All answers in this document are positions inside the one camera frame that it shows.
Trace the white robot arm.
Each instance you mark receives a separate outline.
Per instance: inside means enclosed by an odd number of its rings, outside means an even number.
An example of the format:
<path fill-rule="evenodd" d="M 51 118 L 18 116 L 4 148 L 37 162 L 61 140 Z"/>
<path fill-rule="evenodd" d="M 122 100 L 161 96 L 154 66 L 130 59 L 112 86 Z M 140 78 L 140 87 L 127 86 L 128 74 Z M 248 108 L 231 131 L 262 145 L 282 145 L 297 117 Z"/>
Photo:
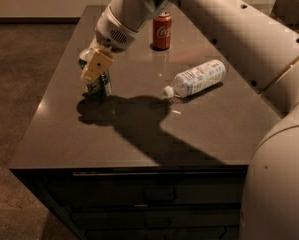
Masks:
<path fill-rule="evenodd" d="M 281 115 L 245 179 L 240 240 L 299 240 L 299 34 L 242 0 L 111 0 L 92 48 L 121 52 L 169 4 Z"/>

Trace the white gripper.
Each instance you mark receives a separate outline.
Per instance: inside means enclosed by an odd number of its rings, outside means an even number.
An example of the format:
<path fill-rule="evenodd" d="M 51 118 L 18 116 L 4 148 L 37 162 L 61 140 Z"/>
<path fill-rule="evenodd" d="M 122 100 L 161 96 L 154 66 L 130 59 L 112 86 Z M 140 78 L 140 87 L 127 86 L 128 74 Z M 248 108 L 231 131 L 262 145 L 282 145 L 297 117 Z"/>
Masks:
<path fill-rule="evenodd" d="M 114 53 L 127 50 L 137 39 L 138 33 L 125 27 L 107 7 L 97 21 L 91 47 L 111 48 Z M 86 62 L 81 79 L 92 83 L 114 62 L 112 53 L 105 48 L 88 48 L 81 52 L 80 59 Z"/>

